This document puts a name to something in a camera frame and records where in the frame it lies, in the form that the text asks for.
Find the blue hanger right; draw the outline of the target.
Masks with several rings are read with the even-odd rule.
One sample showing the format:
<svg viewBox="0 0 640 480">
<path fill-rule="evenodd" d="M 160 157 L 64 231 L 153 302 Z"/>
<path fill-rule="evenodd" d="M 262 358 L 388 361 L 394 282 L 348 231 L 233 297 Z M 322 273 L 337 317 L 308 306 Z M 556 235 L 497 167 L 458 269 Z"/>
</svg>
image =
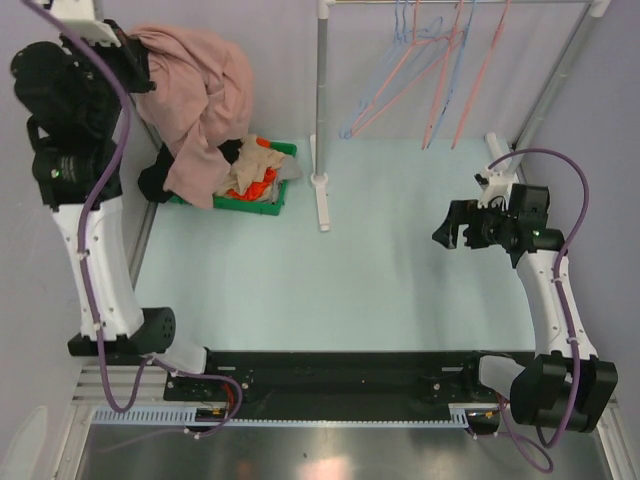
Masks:
<svg viewBox="0 0 640 480">
<path fill-rule="evenodd" d="M 438 120 L 435 123 L 435 126 L 432 128 L 431 137 L 429 139 L 428 146 L 431 145 L 431 142 L 437 136 L 437 132 L 438 132 L 439 128 L 441 127 L 442 123 L 443 123 L 446 111 L 447 111 L 447 109 L 449 107 L 450 101 L 451 101 L 451 99 L 452 99 L 452 97 L 454 95 L 455 89 L 457 87 L 460 67 L 461 67 L 463 56 L 464 56 L 464 50 L 466 48 L 466 42 L 467 42 L 467 38 L 468 38 L 468 35 L 469 35 L 469 30 L 470 30 L 470 27 L 471 27 L 471 23 L 472 23 L 472 20 L 473 20 L 475 8 L 476 8 L 476 3 L 477 3 L 476 0 L 472 1 L 471 13 L 469 15 L 469 19 L 468 19 L 467 23 L 465 24 L 464 28 L 459 31 L 459 34 L 460 34 L 459 50 L 457 52 L 456 61 L 455 61 L 455 64 L 454 64 L 454 68 L 453 68 L 453 71 L 452 71 L 450 83 L 449 83 L 449 86 L 448 86 L 447 96 L 446 96 L 446 99 L 444 101 L 443 109 L 442 109 L 442 111 L 441 111 L 441 113 L 440 113 L 440 115 L 438 117 Z"/>
</svg>

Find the grey garment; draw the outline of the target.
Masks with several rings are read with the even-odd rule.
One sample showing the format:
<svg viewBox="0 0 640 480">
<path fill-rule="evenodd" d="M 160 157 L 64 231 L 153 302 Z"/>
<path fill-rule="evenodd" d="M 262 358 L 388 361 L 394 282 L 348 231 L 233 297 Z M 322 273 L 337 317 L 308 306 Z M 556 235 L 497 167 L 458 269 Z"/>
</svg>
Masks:
<svg viewBox="0 0 640 480">
<path fill-rule="evenodd" d="M 280 168 L 277 170 L 275 180 L 272 183 L 271 193 L 267 197 L 269 203 L 276 203 L 279 199 L 280 190 L 285 181 L 296 180 L 303 175 L 302 169 L 297 160 L 291 155 L 285 155 Z"/>
</svg>

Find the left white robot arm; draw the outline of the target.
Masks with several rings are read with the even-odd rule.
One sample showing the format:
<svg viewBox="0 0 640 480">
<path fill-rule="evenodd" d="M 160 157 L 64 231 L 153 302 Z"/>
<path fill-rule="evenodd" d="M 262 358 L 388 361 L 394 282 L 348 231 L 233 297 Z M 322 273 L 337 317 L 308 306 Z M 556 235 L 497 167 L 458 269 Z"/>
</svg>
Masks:
<svg viewBox="0 0 640 480">
<path fill-rule="evenodd" d="M 155 89 L 148 53 L 90 1 L 32 1 L 58 42 L 20 50 L 10 66 L 14 91 L 29 111 L 32 174 L 66 245 L 81 305 L 74 357 L 139 358 L 187 375 L 197 398 L 214 397 L 221 376 L 206 350 L 178 337 L 167 307 L 143 308 L 134 294 L 123 244 L 119 168 L 134 94 Z"/>
</svg>

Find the pink hanger right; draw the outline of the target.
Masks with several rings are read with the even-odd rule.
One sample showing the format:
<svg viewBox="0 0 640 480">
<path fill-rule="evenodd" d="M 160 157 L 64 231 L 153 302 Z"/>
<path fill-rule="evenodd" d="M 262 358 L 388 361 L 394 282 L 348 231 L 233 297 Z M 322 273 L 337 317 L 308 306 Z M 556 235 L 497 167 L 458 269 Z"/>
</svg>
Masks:
<svg viewBox="0 0 640 480">
<path fill-rule="evenodd" d="M 464 133 L 468 118 L 473 110 L 473 107 L 476 103 L 476 100 L 479 96 L 479 92 L 480 89 L 483 85 L 484 82 L 484 78 L 486 76 L 486 73 L 489 69 L 490 63 L 493 59 L 494 56 L 494 52 L 497 48 L 497 45 L 503 35 L 503 31 L 504 31 L 504 27 L 505 27 L 505 23 L 506 23 L 506 17 L 508 15 L 508 12 L 510 10 L 512 1 L 511 0 L 506 0 L 504 2 L 504 8 L 502 10 L 502 14 L 500 17 L 500 20 L 496 26 L 496 29 L 494 31 L 494 35 L 492 37 L 492 41 L 491 44 L 486 52 L 486 55 L 484 57 L 483 63 L 481 65 L 481 68 L 479 69 L 479 72 L 477 74 L 477 77 L 472 85 L 472 88 L 470 90 L 469 96 L 466 100 L 462 115 L 460 117 L 459 123 L 457 125 L 456 128 L 456 132 L 451 144 L 451 149 L 455 149 L 459 143 L 460 138 L 462 137 L 462 134 Z"/>
</svg>

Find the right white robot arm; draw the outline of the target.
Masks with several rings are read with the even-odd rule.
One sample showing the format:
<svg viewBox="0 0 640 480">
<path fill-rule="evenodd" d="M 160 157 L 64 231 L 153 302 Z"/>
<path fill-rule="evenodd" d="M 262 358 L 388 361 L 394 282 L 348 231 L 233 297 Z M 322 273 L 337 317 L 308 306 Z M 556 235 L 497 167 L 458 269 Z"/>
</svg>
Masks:
<svg viewBox="0 0 640 480">
<path fill-rule="evenodd" d="M 618 382 L 615 365 L 599 358 L 582 326 L 569 281 L 561 231 L 547 225 L 547 188 L 516 183 L 509 198 L 486 207 L 451 202 L 432 238 L 448 250 L 502 247 L 521 281 L 534 327 L 535 355 L 526 366 L 497 354 L 463 373 L 461 388 L 473 401 L 494 392 L 511 405 L 520 425 L 593 431 Z"/>
</svg>

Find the pink hanger middle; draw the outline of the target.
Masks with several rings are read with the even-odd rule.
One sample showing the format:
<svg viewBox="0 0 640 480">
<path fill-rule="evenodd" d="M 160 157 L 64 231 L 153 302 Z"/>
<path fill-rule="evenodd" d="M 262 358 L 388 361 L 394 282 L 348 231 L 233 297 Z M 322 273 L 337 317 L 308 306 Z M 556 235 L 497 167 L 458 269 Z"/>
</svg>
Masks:
<svg viewBox="0 0 640 480">
<path fill-rule="evenodd" d="M 430 141 L 434 132 L 434 127 L 437 121 L 438 111 L 442 103 L 442 97 L 443 97 L 444 88 L 445 88 L 445 80 L 448 72 L 449 57 L 451 54 L 451 50 L 453 49 L 454 41 L 458 35 L 458 31 L 459 31 L 458 26 L 459 26 L 460 16 L 463 11 L 463 4 L 464 4 L 464 1 L 459 0 L 455 6 L 456 15 L 455 15 L 450 33 L 447 36 L 447 45 L 442 56 L 438 83 L 437 83 L 436 91 L 431 104 L 431 108 L 429 111 L 428 122 L 427 122 L 426 129 L 423 136 L 423 142 L 422 142 L 423 150 L 425 150 L 430 145 Z"/>
</svg>

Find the pink hanger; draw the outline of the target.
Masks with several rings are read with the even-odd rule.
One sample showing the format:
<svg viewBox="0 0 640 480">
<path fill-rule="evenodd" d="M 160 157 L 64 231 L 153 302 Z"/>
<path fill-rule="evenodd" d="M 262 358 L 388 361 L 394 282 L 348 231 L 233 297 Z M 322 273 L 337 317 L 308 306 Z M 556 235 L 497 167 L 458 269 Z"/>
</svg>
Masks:
<svg viewBox="0 0 640 480">
<path fill-rule="evenodd" d="M 432 112 L 427 121 L 428 137 L 434 135 L 439 114 L 446 103 L 441 100 L 449 65 L 459 64 L 466 46 L 472 18 L 464 16 L 464 3 L 454 3 L 449 27 L 438 16 L 428 25 L 419 24 L 419 1 L 394 4 L 394 30 L 391 46 L 378 60 L 351 113 L 343 120 L 339 136 L 352 139 L 364 132 L 400 98 L 432 72 L 439 73 Z"/>
<path fill-rule="evenodd" d="M 459 26 L 460 16 L 463 11 L 463 4 L 464 4 L 464 1 L 459 0 L 455 6 L 456 15 L 455 15 L 450 33 L 447 36 L 447 45 L 442 56 L 438 83 L 437 83 L 436 91 L 431 104 L 431 108 L 429 111 L 428 122 L 427 122 L 426 129 L 423 136 L 423 142 L 422 142 L 423 150 L 425 150 L 430 145 L 430 141 L 434 132 L 434 127 L 437 121 L 438 111 L 442 103 L 442 97 L 443 97 L 444 88 L 445 88 L 445 80 L 448 72 L 449 57 L 451 54 L 451 50 L 453 49 L 454 41 L 458 35 L 458 31 L 459 31 L 458 26 Z"/>
<path fill-rule="evenodd" d="M 508 15 L 508 12 L 510 10 L 512 1 L 511 0 L 506 0 L 504 2 L 504 8 L 502 10 L 502 14 L 500 17 L 500 20 L 496 26 L 496 29 L 494 31 L 494 35 L 492 37 L 492 41 L 491 44 L 486 52 L 486 55 L 484 57 L 483 63 L 481 65 L 481 68 L 479 69 L 479 72 L 477 74 L 477 77 L 472 85 L 472 88 L 470 90 L 469 96 L 466 100 L 462 115 L 460 117 L 459 123 L 457 125 L 456 128 L 456 132 L 451 144 L 451 149 L 455 149 L 459 143 L 460 138 L 462 137 L 462 134 L 464 133 L 468 118 L 473 110 L 473 107 L 476 103 L 476 100 L 479 96 L 479 92 L 480 89 L 483 85 L 484 82 L 484 78 L 486 76 L 486 73 L 489 69 L 490 63 L 493 59 L 494 56 L 494 52 L 497 48 L 497 45 L 503 35 L 503 31 L 504 31 L 504 27 L 505 27 L 505 23 L 506 23 L 506 17 Z"/>
</svg>

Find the green plastic bin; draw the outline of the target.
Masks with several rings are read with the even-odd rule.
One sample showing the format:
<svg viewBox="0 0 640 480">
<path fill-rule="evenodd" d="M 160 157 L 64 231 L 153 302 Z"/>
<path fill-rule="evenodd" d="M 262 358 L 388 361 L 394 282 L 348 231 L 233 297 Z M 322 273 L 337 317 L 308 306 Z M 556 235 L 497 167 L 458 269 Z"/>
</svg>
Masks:
<svg viewBox="0 0 640 480">
<path fill-rule="evenodd" d="M 234 210 L 277 216 L 284 202 L 285 181 L 276 203 L 269 203 L 272 183 L 285 155 L 297 160 L 297 147 L 291 143 L 270 141 L 256 135 L 241 139 L 243 145 L 233 164 L 216 164 L 202 181 L 191 182 L 173 191 L 173 202 L 201 209 Z"/>
</svg>

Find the pink hanger left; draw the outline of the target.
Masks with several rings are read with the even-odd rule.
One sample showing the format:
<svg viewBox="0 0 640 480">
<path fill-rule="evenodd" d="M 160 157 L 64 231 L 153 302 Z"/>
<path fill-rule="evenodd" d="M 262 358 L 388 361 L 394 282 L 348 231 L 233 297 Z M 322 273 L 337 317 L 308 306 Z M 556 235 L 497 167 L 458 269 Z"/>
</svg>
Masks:
<svg viewBox="0 0 640 480">
<path fill-rule="evenodd" d="M 464 3 L 454 3 L 449 27 L 438 16 L 428 25 L 419 24 L 419 1 L 394 4 L 394 30 L 391 46 L 378 60 L 351 113 L 343 120 L 339 136 L 352 139 L 364 132 L 400 98 L 432 72 L 439 73 L 432 112 L 427 121 L 428 137 L 434 135 L 439 114 L 446 103 L 441 100 L 449 65 L 459 64 L 466 46 L 472 18 L 464 16 Z"/>
</svg>

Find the blue hanger left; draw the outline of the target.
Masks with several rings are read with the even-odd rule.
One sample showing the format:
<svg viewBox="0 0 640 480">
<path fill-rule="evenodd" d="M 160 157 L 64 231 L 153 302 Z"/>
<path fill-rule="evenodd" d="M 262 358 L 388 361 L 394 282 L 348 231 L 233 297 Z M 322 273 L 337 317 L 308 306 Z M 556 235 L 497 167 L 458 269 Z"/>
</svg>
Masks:
<svg viewBox="0 0 640 480">
<path fill-rule="evenodd" d="M 446 49 L 448 34 L 441 16 L 426 24 L 420 23 L 417 1 L 395 2 L 391 45 L 378 60 L 355 106 L 343 120 L 339 137 L 350 140 L 363 133 L 421 80 Z"/>
</svg>

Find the pink t shirt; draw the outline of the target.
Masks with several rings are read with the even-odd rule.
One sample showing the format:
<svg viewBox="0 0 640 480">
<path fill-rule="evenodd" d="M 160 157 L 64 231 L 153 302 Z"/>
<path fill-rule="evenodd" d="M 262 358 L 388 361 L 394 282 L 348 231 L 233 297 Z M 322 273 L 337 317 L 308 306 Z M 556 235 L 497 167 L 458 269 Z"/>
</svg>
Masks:
<svg viewBox="0 0 640 480">
<path fill-rule="evenodd" d="M 130 31 L 148 50 L 155 89 L 134 96 L 174 161 L 162 188 L 210 209 L 230 172 L 219 146 L 248 134 L 254 101 L 249 59 L 235 43 L 204 29 L 142 24 Z"/>
</svg>

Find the blue hanger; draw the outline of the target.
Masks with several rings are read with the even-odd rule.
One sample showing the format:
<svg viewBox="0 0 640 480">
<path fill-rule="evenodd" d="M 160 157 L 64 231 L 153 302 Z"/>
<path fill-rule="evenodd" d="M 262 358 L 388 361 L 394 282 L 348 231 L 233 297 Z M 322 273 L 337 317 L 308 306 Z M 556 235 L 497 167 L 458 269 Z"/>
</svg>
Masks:
<svg viewBox="0 0 640 480">
<path fill-rule="evenodd" d="M 471 23 L 472 23 L 472 20 L 473 20 L 475 8 L 476 8 L 476 3 L 477 3 L 476 0 L 472 1 L 471 13 L 469 15 L 469 19 L 468 19 L 467 23 L 465 24 L 464 28 L 459 31 L 459 34 L 460 34 L 459 50 L 457 52 L 456 61 L 455 61 L 455 64 L 454 64 L 454 68 L 453 68 L 453 71 L 452 71 L 450 83 L 449 83 L 449 86 L 448 86 L 447 96 L 446 96 L 446 99 L 444 101 L 443 109 L 442 109 L 442 111 L 441 111 L 441 113 L 440 113 L 440 115 L 438 117 L 438 120 L 435 123 L 435 126 L 432 128 L 431 137 L 429 139 L 428 146 L 431 145 L 431 142 L 437 136 L 437 132 L 438 132 L 439 128 L 441 127 L 442 123 L 443 123 L 446 111 L 447 111 L 447 109 L 449 107 L 450 101 L 451 101 L 451 99 L 452 99 L 452 97 L 454 95 L 455 89 L 457 87 L 460 67 L 461 67 L 463 56 L 464 56 L 464 50 L 466 48 L 466 42 L 467 42 L 467 38 L 468 38 L 468 35 L 469 35 L 469 30 L 470 30 L 470 27 L 471 27 Z"/>
<path fill-rule="evenodd" d="M 426 24 L 420 23 L 417 1 L 395 2 L 391 45 L 378 60 L 355 106 L 343 120 L 339 137 L 350 140 L 363 133 L 421 80 L 446 49 L 448 34 L 441 16 Z"/>
</svg>

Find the black garment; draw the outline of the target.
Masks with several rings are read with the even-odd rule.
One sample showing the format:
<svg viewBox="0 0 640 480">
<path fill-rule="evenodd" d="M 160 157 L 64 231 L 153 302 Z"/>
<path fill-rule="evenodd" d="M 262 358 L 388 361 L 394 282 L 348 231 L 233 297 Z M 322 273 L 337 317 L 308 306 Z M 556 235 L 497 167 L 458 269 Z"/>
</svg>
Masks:
<svg viewBox="0 0 640 480">
<path fill-rule="evenodd" d="M 229 165 L 233 165 L 238 160 L 242 145 L 241 139 L 234 139 L 227 140 L 219 146 L 219 150 Z M 174 157 L 168 146 L 163 143 L 155 163 L 143 169 L 137 180 L 139 190 L 147 201 L 162 204 L 174 196 L 172 191 L 167 191 L 163 187 L 173 163 Z"/>
</svg>

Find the white clothes rack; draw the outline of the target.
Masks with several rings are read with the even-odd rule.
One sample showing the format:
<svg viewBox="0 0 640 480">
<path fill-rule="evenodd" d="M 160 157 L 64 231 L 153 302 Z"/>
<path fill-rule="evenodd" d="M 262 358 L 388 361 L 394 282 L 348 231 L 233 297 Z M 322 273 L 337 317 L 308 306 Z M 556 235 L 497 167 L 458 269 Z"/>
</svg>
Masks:
<svg viewBox="0 0 640 480">
<path fill-rule="evenodd" d="M 330 8 L 333 1 L 318 1 L 317 15 L 317 52 L 316 52 L 316 100 L 315 100 L 315 132 L 309 137 L 313 173 L 310 180 L 315 191 L 319 230 L 322 233 L 331 229 L 328 184 L 326 173 L 326 140 L 327 130 L 327 65 L 328 65 L 328 28 Z M 528 115 L 521 132 L 516 138 L 517 149 L 531 145 L 537 131 L 543 124 L 553 102 L 562 90 L 573 66 L 579 58 L 589 35 L 597 21 L 602 18 L 610 3 L 608 1 L 587 1 L 584 11 L 569 35 L 548 80 L 539 95 L 534 108 Z"/>
</svg>

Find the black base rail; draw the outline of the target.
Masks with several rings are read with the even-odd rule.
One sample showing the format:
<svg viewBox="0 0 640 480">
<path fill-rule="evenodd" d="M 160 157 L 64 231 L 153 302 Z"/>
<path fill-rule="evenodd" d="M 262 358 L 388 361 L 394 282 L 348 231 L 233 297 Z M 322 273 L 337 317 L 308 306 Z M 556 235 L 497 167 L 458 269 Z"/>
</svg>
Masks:
<svg viewBox="0 0 640 480">
<path fill-rule="evenodd" d="M 163 400 L 204 404 L 196 423 L 425 424 L 494 410 L 481 351 L 211 352 L 204 373 L 171 371 Z"/>
</svg>

